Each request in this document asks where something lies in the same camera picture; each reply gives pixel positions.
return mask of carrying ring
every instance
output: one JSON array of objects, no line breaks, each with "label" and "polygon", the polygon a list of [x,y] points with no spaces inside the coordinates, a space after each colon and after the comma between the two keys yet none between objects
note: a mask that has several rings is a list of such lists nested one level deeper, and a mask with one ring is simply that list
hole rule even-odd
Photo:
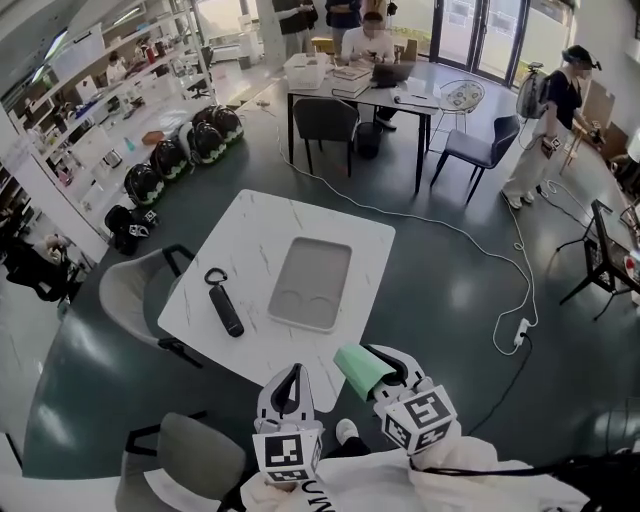
[{"label": "carrying ring", "polygon": [[[210,279],[211,276],[216,273],[220,274],[222,276],[222,279],[217,279],[215,281],[213,279]],[[204,282],[213,286],[220,284],[226,280],[227,280],[227,273],[221,268],[217,268],[217,267],[212,268],[211,270],[209,270],[209,272],[207,272],[204,275]]]}]

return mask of gray tray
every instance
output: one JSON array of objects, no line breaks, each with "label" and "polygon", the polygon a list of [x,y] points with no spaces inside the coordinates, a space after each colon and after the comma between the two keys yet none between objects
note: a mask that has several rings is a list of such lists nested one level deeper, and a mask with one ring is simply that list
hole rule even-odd
[{"label": "gray tray", "polygon": [[278,322],[329,333],[340,310],[351,247],[294,238],[267,309]]}]

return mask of white shoe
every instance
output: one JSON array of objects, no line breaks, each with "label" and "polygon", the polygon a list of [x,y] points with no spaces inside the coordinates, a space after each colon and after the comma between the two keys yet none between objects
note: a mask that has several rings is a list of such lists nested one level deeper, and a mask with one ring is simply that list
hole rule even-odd
[{"label": "white shoe", "polygon": [[360,437],[358,427],[349,418],[344,418],[336,425],[336,439],[342,446],[350,437]]},{"label": "white shoe", "polygon": [[395,124],[391,123],[391,121],[382,119],[380,116],[376,116],[376,121],[384,126],[387,130],[391,130],[392,132],[395,132],[398,129]]},{"label": "white shoe", "polygon": [[522,203],[520,202],[520,198],[519,197],[509,197],[504,192],[502,192],[502,195],[504,196],[504,198],[509,203],[509,206],[511,206],[511,208],[513,208],[514,210],[519,210],[520,208],[522,208]]}]

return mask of green floor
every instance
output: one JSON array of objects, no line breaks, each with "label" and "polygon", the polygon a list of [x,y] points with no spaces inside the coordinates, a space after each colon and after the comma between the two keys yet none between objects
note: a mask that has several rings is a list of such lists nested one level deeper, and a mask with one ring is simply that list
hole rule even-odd
[{"label": "green floor", "polygon": [[[436,83],[460,76],[430,68]],[[420,65],[416,73],[426,73]],[[491,140],[492,119],[512,112],[514,97],[486,84],[487,96],[468,118],[468,131]],[[392,225],[396,238],[363,343],[390,345],[413,354],[438,384],[443,384],[467,432],[492,407],[517,371],[524,349],[501,356],[491,334],[498,314],[519,304],[526,283],[511,265],[483,256],[467,239],[442,226],[386,217],[358,209],[323,184],[297,174],[282,161],[277,129],[286,139],[286,84],[261,96],[270,112],[249,104],[246,136],[213,168],[199,168],[172,186],[157,207],[161,225],[138,255],[180,243],[196,252],[217,220],[242,189],[253,189],[363,216]],[[367,118],[371,112],[362,109]],[[451,125],[448,116],[443,125]],[[514,258],[517,234],[498,191],[513,168],[517,144],[494,171],[485,173],[468,207],[464,200],[472,167],[451,160],[436,187],[428,183],[437,154],[425,162],[423,186],[413,195],[417,119],[394,118],[399,130],[385,135],[374,161],[354,159],[346,177],[342,146],[313,147],[314,168],[340,192],[356,201],[398,212],[428,216],[465,229],[486,250]],[[433,147],[442,148],[438,135]],[[296,162],[306,169],[304,145],[296,141]],[[602,161],[587,148],[562,182],[583,204],[600,198],[620,207],[615,183]],[[552,200],[581,212],[560,192]],[[512,394],[477,436],[494,443],[502,459],[546,463],[576,453],[604,450],[606,414],[628,396],[640,395],[638,322],[628,296],[615,299],[605,316],[591,318],[608,295],[589,287],[560,308],[559,300],[585,273],[584,255],[574,245],[554,257],[555,248],[581,236],[583,228],[538,200],[518,214],[536,282],[540,324],[529,331],[535,349]],[[184,414],[206,409],[208,422],[247,450],[255,417],[257,385],[210,362],[196,370],[169,353],[148,347],[115,326],[102,311],[97,286],[104,269],[122,257],[109,252],[90,275],[65,319],[49,354],[31,411],[24,453],[24,473],[43,478],[90,478],[115,475],[127,433],[160,422],[169,411]],[[149,294],[149,318],[157,317],[169,276]],[[531,301],[525,309],[533,318]],[[506,318],[498,341],[511,346],[522,315]],[[352,417],[362,437],[375,449],[391,449],[379,433],[370,405],[344,386],[335,409],[321,414],[329,432],[337,420]],[[622,443],[624,413],[611,422],[611,445]]]}]

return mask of trash can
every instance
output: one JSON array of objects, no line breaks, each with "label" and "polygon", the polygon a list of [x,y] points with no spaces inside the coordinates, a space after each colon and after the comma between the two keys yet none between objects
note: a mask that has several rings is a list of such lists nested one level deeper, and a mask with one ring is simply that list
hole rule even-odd
[{"label": "trash can", "polygon": [[378,156],[382,127],[375,123],[360,123],[356,130],[356,151],[362,158],[371,160]]}]

